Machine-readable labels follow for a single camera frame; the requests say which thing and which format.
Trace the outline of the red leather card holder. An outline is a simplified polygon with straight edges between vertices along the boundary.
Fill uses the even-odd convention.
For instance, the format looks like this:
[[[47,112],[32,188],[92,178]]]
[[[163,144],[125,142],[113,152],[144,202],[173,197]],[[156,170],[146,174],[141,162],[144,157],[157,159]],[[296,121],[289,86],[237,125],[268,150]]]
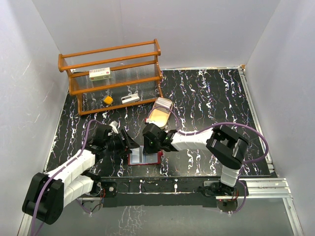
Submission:
[[[128,155],[128,165],[140,166],[140,165],[154,165],[161,163],[162,151],[153,154],[144,154],[143,146],[131,149],[131,153]]]

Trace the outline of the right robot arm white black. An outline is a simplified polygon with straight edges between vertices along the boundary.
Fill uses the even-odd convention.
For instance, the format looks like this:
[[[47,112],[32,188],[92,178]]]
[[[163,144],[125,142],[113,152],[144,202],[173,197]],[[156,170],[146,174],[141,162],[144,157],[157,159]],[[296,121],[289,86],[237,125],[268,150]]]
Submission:
[[[143,132],[145,154],[191,150],[208,150],[222,164],[219,188],[225,195],[237,189],[237,179],[244,161],[249,141],[225,124],[218,124],[204,131],[183,133],[168,132],[153,123],[147,124]]]

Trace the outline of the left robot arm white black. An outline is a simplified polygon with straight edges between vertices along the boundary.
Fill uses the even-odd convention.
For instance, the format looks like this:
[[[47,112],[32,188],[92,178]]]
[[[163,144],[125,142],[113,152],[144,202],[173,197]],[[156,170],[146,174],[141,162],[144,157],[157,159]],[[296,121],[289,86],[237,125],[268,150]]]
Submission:
[[[22,205],[23,213],[48,225],[55,223],[69,203],[81,195],[97,196],[101,192],[101,183],[85,172],[104,151],[125,156],[138,147],[139,144],[124,129],[118,130],[114,122],[98,127],[73,157],[52,171],[33,176]]]

